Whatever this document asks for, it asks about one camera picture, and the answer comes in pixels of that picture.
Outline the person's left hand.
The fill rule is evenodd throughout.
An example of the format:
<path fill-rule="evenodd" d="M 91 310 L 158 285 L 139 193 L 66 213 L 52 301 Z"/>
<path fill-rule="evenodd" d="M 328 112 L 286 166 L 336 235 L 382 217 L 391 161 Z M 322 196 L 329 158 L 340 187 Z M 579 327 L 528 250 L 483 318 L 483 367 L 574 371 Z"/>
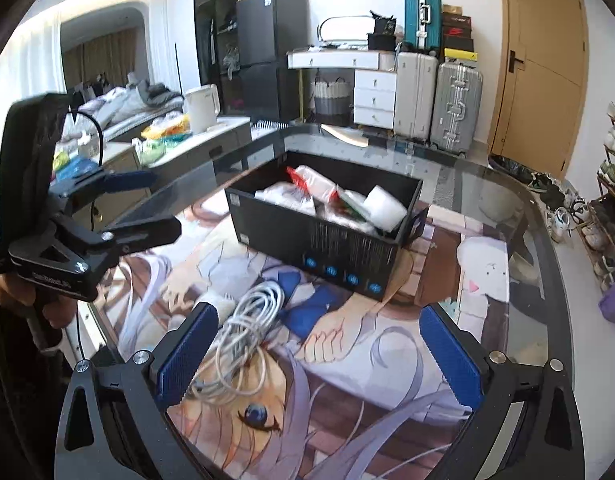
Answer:
<path fill-rule="evenodd" d="M 24 315 L 32 310 L 36 300 L 36 288 L 16 274 L 0 274 L 0 306 Z M 78 305 L 76 300 L 57 296 L 46 301 L 42 313 L 50 326 L 60 330 L 67 327 L 74 317 Z"/>

